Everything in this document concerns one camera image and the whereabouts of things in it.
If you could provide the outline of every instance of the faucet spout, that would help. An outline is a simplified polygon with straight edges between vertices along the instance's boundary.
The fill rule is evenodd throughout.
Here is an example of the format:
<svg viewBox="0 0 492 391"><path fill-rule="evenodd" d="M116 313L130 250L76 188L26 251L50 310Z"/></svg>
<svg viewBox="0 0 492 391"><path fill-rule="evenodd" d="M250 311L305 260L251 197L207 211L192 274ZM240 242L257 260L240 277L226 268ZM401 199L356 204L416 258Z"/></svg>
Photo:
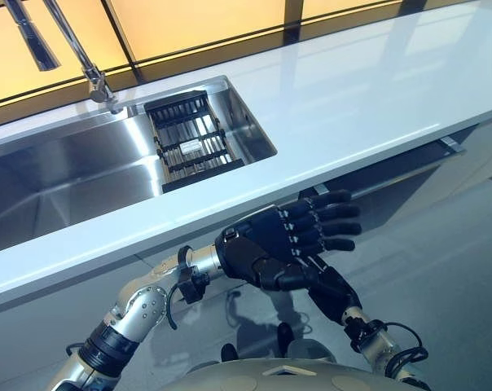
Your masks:
<svg viewBox="0 0 492 391"><path fill-rule="evenodd" d="M4 0L4 3L12 19L18 24L21 36L24 38L37 68L40 71L50 71L58 68L58 60L42 38L42 35L37 31L22 2L20 0Z"/></svg>

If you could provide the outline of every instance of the label on dish rack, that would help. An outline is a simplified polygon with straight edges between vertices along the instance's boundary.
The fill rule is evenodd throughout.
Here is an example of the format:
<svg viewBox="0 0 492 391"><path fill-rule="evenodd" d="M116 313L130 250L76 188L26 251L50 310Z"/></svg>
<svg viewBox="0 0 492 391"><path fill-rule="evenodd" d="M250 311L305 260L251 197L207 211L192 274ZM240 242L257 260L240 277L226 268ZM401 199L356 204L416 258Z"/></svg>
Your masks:
<svg viewBox="0 0 492 391"><path fill-rule="evenodd" d="M179 146L183 155L203 149L203 144L199 140L186 141L185 143L179 144Z"/></svg>

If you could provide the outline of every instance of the robot finger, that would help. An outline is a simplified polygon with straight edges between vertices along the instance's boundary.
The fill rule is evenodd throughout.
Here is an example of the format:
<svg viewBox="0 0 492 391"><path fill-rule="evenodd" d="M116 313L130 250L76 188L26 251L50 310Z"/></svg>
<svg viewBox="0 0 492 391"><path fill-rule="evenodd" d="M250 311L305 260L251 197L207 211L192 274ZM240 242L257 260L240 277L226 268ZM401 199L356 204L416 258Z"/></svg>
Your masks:
<svg viewBox="0 0 492 391"><path fill-rule="evenodd" d="M318 218L325 222L333 218L350 218L360 215L360 208L352 204L338 204L331 208L319 209L316 211Z"/></svg>
<svg viewBox="0 0 492 391"><path fill-rule="evenodd" d="M311 204L305 199L283 205L279 208L283 216L289 220L305 216L311 210Z"/></svg>
<svg viewBox="0 0 492 391"><path fill-rule="evenodd" d="M325 236L360 235L362 227L356 222L330 222L322 225Z"/></svg>
<svg viewBox="0 0 492 391"><path fill-rule="evenodd" d="M351 193L348 192L347 190L330 191L326 194L310 197L308 200L309 202L311 202L311 204L313 204L313 207L315 209L320 209L330 204L350 202Z"/></svg>
<svg viewBox="0 0 492 391"><path fill-rule="evenodd" d="M321 252L324 251L324 247L322 246L321 243L310 244L310 245L298 247L295 249L297 251L296 255L298 257L313 256L313 255L320 254Z"/></svg>
<svg viewBox="0 0 492 391"><path fill-rule="evenodd" d="M316 244L322 237L322 234L317 229L300 232L298 235L293 236L293 242L298 246L307 244Z"/></svg>
<svg viewBox="0 0 492 391"><path fill-rule="evenodd" d="M307 213L305 216L299 217L296 220L288 221L288 223L288 229L297 233L313 228L317 224L317 219L312 214Z"/></svg>
<svg viewBox="0 0 492 391"><path fill-rule="evenodd" d="M354 242L349 239L325 239L323 241L326 250L353 251Z"/></svg>

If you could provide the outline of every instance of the robotic arm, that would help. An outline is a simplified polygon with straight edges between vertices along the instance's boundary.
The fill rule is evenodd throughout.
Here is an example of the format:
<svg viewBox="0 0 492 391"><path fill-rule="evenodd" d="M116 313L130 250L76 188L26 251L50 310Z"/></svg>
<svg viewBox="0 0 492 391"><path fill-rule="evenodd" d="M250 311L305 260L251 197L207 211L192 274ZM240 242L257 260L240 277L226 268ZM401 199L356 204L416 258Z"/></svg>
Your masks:
<svg viewBox="0 0 492 391"><path fill-rule="evenodd" d="M337 191L272 205L227 227L208 247L181 248L177 256L121 289L116 304L46 390L111 391L155 325L166 317L177 327L169 312L175 290L191 304L222 275L266 290L307 289L317 307L345 328L351 346L375 373L429 389L411 365L427 357L421 340L418 348L402 351L386 331L396 323L371 321L356 292L318 256L354 249L344 235L358 235L361 227L341 220L359 215L349 201L347 191Z"/></svg>

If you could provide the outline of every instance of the orange window pane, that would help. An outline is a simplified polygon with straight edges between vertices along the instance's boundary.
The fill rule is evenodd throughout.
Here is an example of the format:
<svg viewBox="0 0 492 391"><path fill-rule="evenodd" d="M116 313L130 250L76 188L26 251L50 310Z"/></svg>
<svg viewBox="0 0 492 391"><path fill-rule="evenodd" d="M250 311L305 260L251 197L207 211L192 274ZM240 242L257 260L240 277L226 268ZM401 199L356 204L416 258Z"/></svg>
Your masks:
<svg viewBox="0 0 492 391"><path fill-rule="evenodd" d="M284 20L284 0L112 0L136 60L265 29Z"/></svg>
<svg viewBox="0 0 492 391"><path fill-rule="evenodd" d="M302 18L310 18L328 12L342 11L347 8L366 6L378 0L304 0Z"/></svg>

